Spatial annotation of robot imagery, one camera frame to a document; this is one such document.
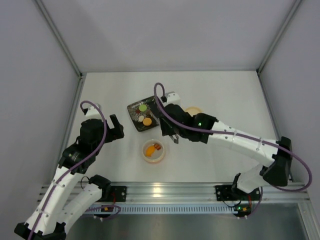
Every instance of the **bowl with orange object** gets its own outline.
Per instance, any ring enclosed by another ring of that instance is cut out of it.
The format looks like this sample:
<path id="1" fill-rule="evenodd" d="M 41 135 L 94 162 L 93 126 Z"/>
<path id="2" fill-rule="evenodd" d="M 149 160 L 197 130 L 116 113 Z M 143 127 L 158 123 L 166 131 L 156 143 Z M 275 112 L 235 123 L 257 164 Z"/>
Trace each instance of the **bowl with orange object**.
<path id="1" fill-rule="evenodd" d="M 151 139 L 143 144 L 141 153 L 143 159 L 148 163 L 156 164 L 164 158 L 166 150 L 161 141 Z"/>

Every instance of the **white wall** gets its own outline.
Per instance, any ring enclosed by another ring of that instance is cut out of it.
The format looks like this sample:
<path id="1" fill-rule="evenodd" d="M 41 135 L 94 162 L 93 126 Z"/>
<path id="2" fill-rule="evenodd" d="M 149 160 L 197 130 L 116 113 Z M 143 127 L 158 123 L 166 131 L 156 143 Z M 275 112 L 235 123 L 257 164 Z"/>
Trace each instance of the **white wall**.
<path id="1" fill-rule="evenodd" d="M 281 134 L 313 172 L 309 195 L 320 220 L 320 1 L 306 0 L 262 72 Z M 295 162 L 293 174 L 307 181 Z"/>
<path id="2" fill-rule="evenodd" d="M 31 0 L 0 1 L 0 239 L 35 210 L 77 76 Z"/>
<path id="3" fill-rule="evenodd" d="M 255 70 L 294 0 L 43 0 L 83 72 Z"/>

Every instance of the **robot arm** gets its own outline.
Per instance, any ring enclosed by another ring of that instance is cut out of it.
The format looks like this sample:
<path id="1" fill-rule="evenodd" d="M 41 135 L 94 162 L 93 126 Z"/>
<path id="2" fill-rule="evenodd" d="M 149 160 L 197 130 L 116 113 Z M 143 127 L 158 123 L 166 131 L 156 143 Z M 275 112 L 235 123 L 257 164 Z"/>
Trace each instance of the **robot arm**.
<path id="1" fill-rule="evenodd" d="M 198 113 L 190 116 L 178 104 L 179 95 L 174 93 L 175 99 L 162 97 L 161 102 L 164 111 L 175 121 L 200 130 L 212 130 L 219 133 L 197 132 L 185 129 L 170 121 L 161 112 L 157 117 L 163 136 L 178 135 L 189 139 L 192 142 L 202 142 L 205 144 L 215 144 L 221 147 L 229 148 L 238 153 L 244 154 L 259 162 L 259 165 L 252 169 L 239 173 L 233 180 L 232 189 L 238 194 L 246 195 L 258 187 L 273 185 L 284 187 L 288 185 L 289 172 L 292 157 L 276 147 L 264 144 L 263 141 L 270 142 L 276 146 L 281 146 L 291 151 L 291 140 L 282 137 L 280 141 L 272 139 L 262 139 L 254 135 L 230 127 L 217 118 L 205 113 Z"/>
<path id="2" fill-rule="evenodd" d="M 117 117 L 111 115 L 110 119 L 114 128 L 110 129 L 105 121 L 107 135 L 104 143 L 124 137 L 124 128 Z M 63 151 L 53 180 L 42 201 L 25 223 L 16 226 L 14 230 L 16 234 L 25 240 L 64 240 L 72 225 L 89 206 L 108 197 L 111 182 L 95 175 L 90 178 L 84 191 L 65 206 L 70 193 L 96 160 L 99 151 L 83 162 L 84 158 L 92 154 L 101 144 L 103 135 L 104 123 L 100 119 L 88 119 L 81 123 L 80 136 L 74 144 Z M 80 162 L 83 163 L 70 171 Z"/>

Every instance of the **white table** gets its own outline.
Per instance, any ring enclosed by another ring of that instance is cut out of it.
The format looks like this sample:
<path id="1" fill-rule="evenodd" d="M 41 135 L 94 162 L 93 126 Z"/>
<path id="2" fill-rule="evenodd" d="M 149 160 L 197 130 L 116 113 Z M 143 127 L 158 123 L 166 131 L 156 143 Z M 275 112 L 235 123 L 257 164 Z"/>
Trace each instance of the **white table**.
<path id="1" fill-rule="evenodd" d="M 166 92 L 177 92 L 183 108 L 196 106 L 232 127 L 263 138 L 275 138 L 255 71 L 88 73 L 80 101 L 99 103 L 107 120 L 109 115 L 116 114 L 125 134 L 123 139 L 103 146 L 86 173 L 88 177 L 99 174 L 113 182 L 219 183 L 232 182 L 237 173 L 258 164 L 210 144 L 183 138 L 174 144 L 168 136 L 162 137 L 160 127 L 138 132 L 127 105 L 153 95 L 156 82 L 163 83 Z M 69 145 L 79 135 L 84 120 L 78 108 Z M 141 156 L 142 144 L 149 139 L 159 139 L 165 144 L 166 156 L 158 164 L 150 164 Z"/>

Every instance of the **black tray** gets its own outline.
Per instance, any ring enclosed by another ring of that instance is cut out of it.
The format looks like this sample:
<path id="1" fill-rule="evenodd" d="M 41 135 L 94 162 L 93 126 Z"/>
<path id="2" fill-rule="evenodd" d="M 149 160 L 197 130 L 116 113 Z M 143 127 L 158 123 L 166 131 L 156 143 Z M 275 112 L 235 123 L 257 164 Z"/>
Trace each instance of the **black tray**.
<path id="1" fill-rule="evenodd" d="M 139 110 L 139 106 L 145 104 L 147 109 L 145 112 Z M 129 116 L 138 132 L 144 132 L 159 126 L 159 120 L 155 117 L 159 115 L 155 97 L 150 96 L 140 101 L 136 101 L 126 107 L 129 112 Z M 150 126 L 145 126 L 142 122 L 139 122 L 138 118 L 143 115 L 145 118 L 150 118 L 152 123 Z"/>

